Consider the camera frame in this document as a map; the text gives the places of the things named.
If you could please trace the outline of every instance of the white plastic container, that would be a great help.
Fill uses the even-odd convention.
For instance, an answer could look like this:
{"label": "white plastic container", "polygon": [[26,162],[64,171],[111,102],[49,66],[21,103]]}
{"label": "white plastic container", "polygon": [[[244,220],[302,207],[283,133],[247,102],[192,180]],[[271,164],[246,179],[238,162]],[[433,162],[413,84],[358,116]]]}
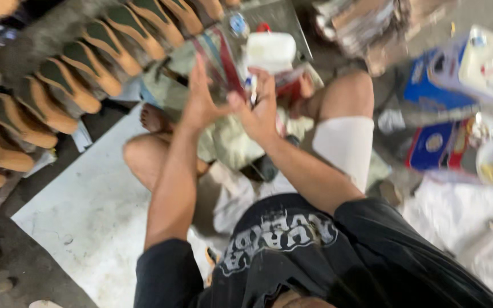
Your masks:
{"label": "white plastic container", "polygon": [[254,32],[246,41],[246,67],[255,66],[270,74],[292,69],[296,57],[296,42],[288,33]]}

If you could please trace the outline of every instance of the man's hand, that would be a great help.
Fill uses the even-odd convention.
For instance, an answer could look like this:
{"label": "man's hand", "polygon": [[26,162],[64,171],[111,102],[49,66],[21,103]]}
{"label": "man's hand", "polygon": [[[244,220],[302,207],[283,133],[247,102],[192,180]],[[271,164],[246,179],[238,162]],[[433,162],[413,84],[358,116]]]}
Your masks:
{"label": "man's hand", "polygon": [[182,113],[180,126],[197,133],[217,118],[229,114],[229,106],[216,107],[210,96],[207,70],[203,58],[196,54],[196,62],[189,75],[189,97]]}
{"label": "man's hand", "polygon": [[256,74],[258,78],[256,89],[260,101],[258,105],[250,110],[250,103],[247,103],[237,92],[229,93],[227,101],[233,111],[241,118],[249,137],[264,147],[275,137],[278,137],[275,120],[277,116],[275,78],[259,68],[249,68],[249,72]]}

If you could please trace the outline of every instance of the person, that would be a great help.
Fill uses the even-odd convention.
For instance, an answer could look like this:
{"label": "person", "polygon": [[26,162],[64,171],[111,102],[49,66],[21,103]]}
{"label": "person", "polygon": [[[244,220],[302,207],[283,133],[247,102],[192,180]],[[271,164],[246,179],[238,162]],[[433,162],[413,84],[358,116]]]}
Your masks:
{"label": "person", "polygon": [[[136,308],[493,307],[486,286],[424,240],[386,202],[366,198],[358,188],[369,162],[357,158],[371,151],[373,131],[373,88],[367,74],[341,77],[292,107],[316,120],[315,138],[321,134],[330,138],[325,143],[339,145],[335,149],[341,150],[319,153],[324,161],[278,135],[272,76],[250,69],[258,76],[260,100],[253,110],[237,93],[217,107],[203,60],[197,57],[188,102],[181,121],[171,128],[170,144],[147,134],[124,148],[128,166],[152,191],[145,252],[136,268]],[[144,125],[151,123],[150,113],[143,112]],[[228,185],[242,177],[196,157],[201,131],[230,113],[282,173],[275,181],[289,183],[272,186],[244,209],[234,200],[245,191]],[[152,129],[163,127],[170,129],[161,124]],[[220,181],[215,191],[220,194],[209,201],[231,203],[223,212],[240,216],[220,221],[232,225],[231,234],[212,284],[203,288],[186,236],[205,209],[206,176]]]}

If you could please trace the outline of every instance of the gray floor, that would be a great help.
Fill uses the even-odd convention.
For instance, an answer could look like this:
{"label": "gray floor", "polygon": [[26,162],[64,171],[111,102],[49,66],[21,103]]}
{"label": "gray floor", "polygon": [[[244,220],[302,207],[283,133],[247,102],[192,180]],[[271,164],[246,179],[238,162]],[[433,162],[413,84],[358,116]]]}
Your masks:
{"label": "gray floor", "polygon": [[[295,1],[299,7],[305,5],[305,1]],[[335,70],[348,65],[348,61],[342,59],[336,48],[321,44],[308,29],[307,19],[300,20],[304,23],[306,36],[314,57],[313,66],[320,75],[328,80],[332,78]],[[493,1],[488,0],[464,0],[460,7],[443,19],[436,26],[428,27],[410,43],[410,51],[413,54],[421,52],[424,48],[435,46],[446,41],[450,37],[450,23],[455,22],[458,32],[466,31],[472,24],[480,24],[493,30]],[[394,72],[375,80],[376,105],[383,102],[393,88]],[[100,136],[120,118],[119,114],[108,111],[106,115],[96,118],[92,122],[93,131]],[[0,279],[7,277],[17,278],[17,285],[8,293],[0,295],[0,307],[27,307],[28,304],[39,299],[53,300],[64,308],[95,307],[90,298],[86,296],[65,272],[58,266],[51,256],[36,242],[31,240],[10,219],[29,199],[50,182],[59,171],[69,165],[78,157],[74,145],[70,140],[59,143],[59,163],[37,174],[35,178],[24,181],[16,192],[10,197],[0,212]],[[383,151],[392,151],[387,143],[375,140],[375,148]],[[395,169],[395,178],[399,183],[410,182],[411,175],[400,168]]]}

